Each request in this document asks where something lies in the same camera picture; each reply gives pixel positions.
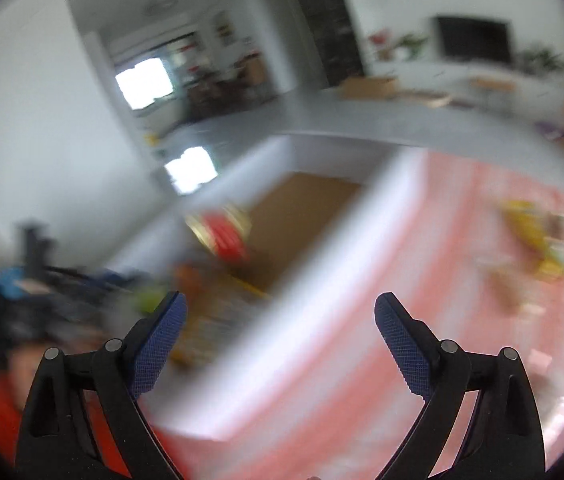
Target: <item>black television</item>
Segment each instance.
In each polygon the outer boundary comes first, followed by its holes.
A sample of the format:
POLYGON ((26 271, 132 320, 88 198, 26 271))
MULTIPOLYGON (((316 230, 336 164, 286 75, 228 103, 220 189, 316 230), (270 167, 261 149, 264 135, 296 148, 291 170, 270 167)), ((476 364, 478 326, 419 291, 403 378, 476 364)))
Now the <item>black television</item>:
POLYGON ((460 16, 437 16, 443 56, 513 65, 508 23, 460 16))

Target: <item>potted plant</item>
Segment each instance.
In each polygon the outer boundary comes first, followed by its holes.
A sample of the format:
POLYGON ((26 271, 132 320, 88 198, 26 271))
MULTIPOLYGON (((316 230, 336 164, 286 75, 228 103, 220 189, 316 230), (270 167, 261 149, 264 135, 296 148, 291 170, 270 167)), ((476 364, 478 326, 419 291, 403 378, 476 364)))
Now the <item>potted plant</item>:
POLYGON ((404 49, 408 51, 409 57, 407 61, 413 61, 421 56, 422 50, 427 43, 428 36, 417 34, 416 32, 409 32, 399 39, 398 43, 395 45, 395 50, 404 49))
POLYGON ((391 31, 388 28, 383 28, 374 34, 371 34, 368 39, 375 48, 375 56, 378 61, 391 60, 391 49, 389 48, 391 31))
POLYGON ((520 69, 528 75, 545 77, 564 72, 564 56, 552 46, 535 43, 520 52, 520 69))

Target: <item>tv stand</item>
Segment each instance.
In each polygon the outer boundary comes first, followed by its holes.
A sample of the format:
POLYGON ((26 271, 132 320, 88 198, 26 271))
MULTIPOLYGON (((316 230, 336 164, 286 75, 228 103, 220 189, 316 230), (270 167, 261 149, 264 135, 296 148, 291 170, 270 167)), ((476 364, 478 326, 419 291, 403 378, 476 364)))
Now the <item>tv stand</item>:
POLYGON ((500 96, 504 104, 504 111, 507 115, 513 115, 514 97, 518 89, 515 81, 508 79, 498 79, 488 76, 477 76, 470 79, 471 86, 478 89, 484 95, 484 109, 491 110, 493 96, 500 96))
POLYGON ((406 90, 447 92, 478 108, 484 108, 484 98, 472 81, 488 81, 491 86, 498 81, 505 83, 498 90, 506 92, 511 114, 527 121, 564 126, 564 85, 510 68, 446 60, 374 61, 367 65, 367 74, 397 77, 400 88, 406 90))

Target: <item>brown cardboard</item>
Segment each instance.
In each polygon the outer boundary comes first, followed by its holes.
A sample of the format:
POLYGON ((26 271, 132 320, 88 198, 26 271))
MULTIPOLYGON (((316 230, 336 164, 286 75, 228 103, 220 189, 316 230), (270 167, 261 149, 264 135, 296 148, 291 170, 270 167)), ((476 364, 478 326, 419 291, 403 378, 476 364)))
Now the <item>brown cardboard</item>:
POLYGON ((353 100, 392 99, 397 92, 395 77, 348 77, 339 87, 342 99, 353 100))
POLYGON ((235 276, 270 292, 360 189, 360 184, 339 178, 290 174, 249 212, 253 260, 235 276))
POLYGON ((244 63, 246 82, 249 86, 257 86, 267 82, 267 69, 260 57, 253 57, 244 63))

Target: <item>person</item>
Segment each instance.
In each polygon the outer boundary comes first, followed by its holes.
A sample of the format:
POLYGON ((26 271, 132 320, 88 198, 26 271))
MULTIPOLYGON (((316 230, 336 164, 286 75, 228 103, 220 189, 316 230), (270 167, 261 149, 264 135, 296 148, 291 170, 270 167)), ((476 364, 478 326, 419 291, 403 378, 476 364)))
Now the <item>person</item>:
MULTIPOLYGON (((99 343, 95 340, 82 340, 64 350, 66 353, 91 351, 98 348, 99 343)), ((58 346, 58 343, 52 340, 38 340, 21 344, 8 353, 8 366, 5 370, 0 370, 0 455, 11 466, 15 465, 17 436, 28 392, 44 352, 52 346, 58 346)), ((119 474, 130 477, 108 428, 97 395, 94 392, 84 392, 84 400, 95 442, 104 465, 119 474)), ((174 437, 155 427, 152 430, 171 462, 185 478, 189 478, 187 464, 177 449, 174 437)))

